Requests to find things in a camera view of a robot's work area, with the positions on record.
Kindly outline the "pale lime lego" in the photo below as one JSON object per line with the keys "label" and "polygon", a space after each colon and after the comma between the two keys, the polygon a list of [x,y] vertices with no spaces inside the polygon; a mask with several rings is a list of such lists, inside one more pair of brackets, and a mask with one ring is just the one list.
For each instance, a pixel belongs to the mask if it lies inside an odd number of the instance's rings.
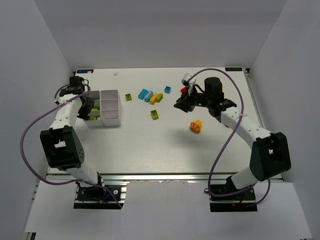
{"label": "pale lime lego", "polygon": [[96,116],[90,116],[90,117],[89,117],[89,120],[90,120],[90,121],[95,121],[96,119],[97,119]]}

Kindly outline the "lime rounded lego brick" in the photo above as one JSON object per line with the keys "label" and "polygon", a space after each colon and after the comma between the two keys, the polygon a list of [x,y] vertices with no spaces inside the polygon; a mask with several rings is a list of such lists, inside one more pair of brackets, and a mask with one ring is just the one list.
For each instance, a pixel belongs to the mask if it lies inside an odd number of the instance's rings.
{"label": "lime rounded lego brick", "polygon": [[163,99],[163,94],[162,93],[158,93],[157,96],[155,97],[155,101],[157,103],[159,103],[162,99]]}

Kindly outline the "lime sloped lego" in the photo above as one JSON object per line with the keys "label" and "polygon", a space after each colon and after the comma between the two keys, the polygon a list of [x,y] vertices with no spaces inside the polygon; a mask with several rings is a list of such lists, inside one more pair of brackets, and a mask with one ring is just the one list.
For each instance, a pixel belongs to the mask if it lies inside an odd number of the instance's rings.
{"label": "lime sloped lego", "polygon": [[159,119],[159,115],[158,115],[158,113],[157,113],[156,110],[152,110],[152,111],[150,112],[150,115],[151,115],[151,117],[152,117],[153,120]]}

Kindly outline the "yellow lego brick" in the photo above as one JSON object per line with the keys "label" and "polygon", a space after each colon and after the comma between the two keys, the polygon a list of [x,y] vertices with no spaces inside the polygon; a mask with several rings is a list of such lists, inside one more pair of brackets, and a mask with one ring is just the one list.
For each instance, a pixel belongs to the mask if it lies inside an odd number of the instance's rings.
{"label": "yellow lego brick", "polygon": [[155,94],[150,98],[149,103],[150,103],[151,105],[154,105],[154,104],[155,104],[157,96],[158,96],[158,93],[155,93]]}

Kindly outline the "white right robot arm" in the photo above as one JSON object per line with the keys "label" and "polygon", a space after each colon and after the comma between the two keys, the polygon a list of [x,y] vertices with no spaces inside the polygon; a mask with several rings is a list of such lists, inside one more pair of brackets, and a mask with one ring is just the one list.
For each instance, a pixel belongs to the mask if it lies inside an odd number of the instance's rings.
{"label": "white right robot arm", "polygon": [[204,89],[183,79],[184,88],[174,107],[186,113],[195,107],[208,109],[209,114],[232,129],[251,149],[249,165],[226,179],[225,189],[217,197],[229,197],[291,169],[287,137],[273,133],[250,120],[232,100],[225,98],[219,78],[204,80]]}

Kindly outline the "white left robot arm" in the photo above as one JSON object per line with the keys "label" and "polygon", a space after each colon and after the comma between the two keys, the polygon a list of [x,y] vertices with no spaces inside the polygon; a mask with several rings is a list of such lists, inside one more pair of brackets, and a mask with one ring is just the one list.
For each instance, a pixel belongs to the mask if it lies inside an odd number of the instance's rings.
{"label": "white left robot arm", "polygon": [[88,97],[89,91],[84,78],[70,77],[69,84],[54,97],[58,110],[53,123],[40,133],[48,165],[71,174],[85,188],[103,185],[100,174],[85,162],[84,147],[75,130],[77,119],[90,119],[94,99]]}

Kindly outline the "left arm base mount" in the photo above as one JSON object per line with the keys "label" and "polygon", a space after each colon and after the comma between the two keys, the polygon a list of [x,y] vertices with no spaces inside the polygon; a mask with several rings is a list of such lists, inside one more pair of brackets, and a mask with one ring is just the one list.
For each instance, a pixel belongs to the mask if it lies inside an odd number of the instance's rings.
{"label": "left arm base mount", "polygon": [[81,186],[76,183],[76,193],[73,203],[74,209],[81,210],[120,210],[124,203],[121,202],[121,185],[104,185],[104,188],[94,186]]}

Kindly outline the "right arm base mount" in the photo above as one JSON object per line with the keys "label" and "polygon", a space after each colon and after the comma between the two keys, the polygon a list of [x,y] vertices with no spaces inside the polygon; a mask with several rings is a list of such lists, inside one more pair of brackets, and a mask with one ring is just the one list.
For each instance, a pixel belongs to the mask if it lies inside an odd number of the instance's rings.
{"label": "right arm base mount", "polygon": [[215,197],[210,195],[209,189],[205,188],[205,194],[209,195],[209,206],[211,213],[240,213],[257,212],[256,195],[253,189],[237,195],[226,197]]}

